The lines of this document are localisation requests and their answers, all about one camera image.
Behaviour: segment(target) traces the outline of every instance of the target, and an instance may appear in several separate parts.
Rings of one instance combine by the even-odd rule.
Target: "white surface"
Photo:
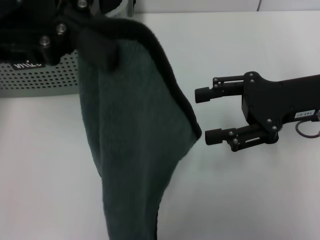
[[[138,13],[249,12],[259,0],[137,0]]]
[[[320,0],[262,0],[260,11],[320,10]]]
[[[320,12],[146,14],[203,131],[246,126],[241,97],[195,104],[213,77],[320,74]],[[101,181],[76,95],[0,99],[0,239],[107,240]],[[306,134],[319,123],[303,124]],[[320,139],[286,124],[280,140],[233,153],[202,137],[179,163],[159,240],[318,240]]]

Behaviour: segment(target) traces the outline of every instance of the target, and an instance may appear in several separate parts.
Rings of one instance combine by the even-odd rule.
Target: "fabric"
[[[80,34],[79,87],[87,139],[102,179],[109,238],[155,240],[161,198],[201,130],[175,79],[168,84],[165,78],[171,68],[159,71],[144,45],[121,34],[113,38],[117,50],[96,53],[116,54],[117,64],[112,60],[110,67],[110,56],[98,56],[97,62],[88,46],[92,38],[104,41],[95,33]],[[150,41],[157,42],[155,37]]]

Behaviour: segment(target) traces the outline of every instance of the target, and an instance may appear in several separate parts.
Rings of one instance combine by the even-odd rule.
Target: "dark green towel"
[[[150,34],[140,23],[120,21]],[[111,67],[106,56],[110,51],[101,49],[92,57],[91,41],[110,37],[111,32],[93,27],[79,37],[83,121],[102,178],[110,240],[155,240],[163,193],[201,130],[153,34],[149,41],[157,48],[150,50],[139,34],[128,39],[118,31],[112,38],[117,50]]]

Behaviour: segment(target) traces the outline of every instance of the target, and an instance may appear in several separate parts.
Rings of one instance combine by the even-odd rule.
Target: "screw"
[[[86,0],[78,0],[78,7],[81,9],[84,9],[88,6],[88,3]]]
[[[51,43],[51,40],[48,36],[42,36],[40,38],[40,45],[43,47],[48,47]]]
[[[64,23],[60,23],[58,24],[58,26],[56,26],[56,32],[58,33],[58,35],[63,35],[66,31],[67,26]]]

